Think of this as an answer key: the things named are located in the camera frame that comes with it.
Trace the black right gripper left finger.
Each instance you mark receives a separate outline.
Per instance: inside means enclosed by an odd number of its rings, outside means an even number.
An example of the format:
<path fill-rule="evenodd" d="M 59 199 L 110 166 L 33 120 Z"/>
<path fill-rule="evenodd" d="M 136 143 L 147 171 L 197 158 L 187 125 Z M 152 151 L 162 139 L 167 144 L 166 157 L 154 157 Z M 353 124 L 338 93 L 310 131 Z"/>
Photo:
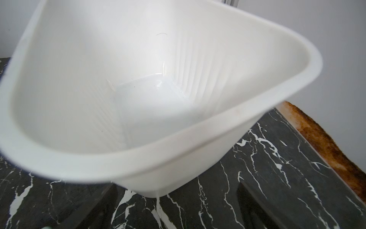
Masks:
<path fill-rule="evenodd" d="M 75 210 L 59 229 L 108 229 L 111 226 L 118 191 L 115 184 L 104 186 Z"/>

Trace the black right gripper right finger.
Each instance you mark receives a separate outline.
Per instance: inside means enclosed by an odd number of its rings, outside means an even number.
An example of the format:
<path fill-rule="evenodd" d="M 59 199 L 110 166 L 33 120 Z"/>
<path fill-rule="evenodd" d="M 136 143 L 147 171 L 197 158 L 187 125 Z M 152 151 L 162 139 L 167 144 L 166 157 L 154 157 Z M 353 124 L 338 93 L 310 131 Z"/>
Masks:
<path fill-rule="evenodd" d="M 267 229 L 286 228 L 281 219 L 244 182 L 239 184 L 236 194 L 246 229 L 259 229 L 255 223 L 255 216 Z"/>

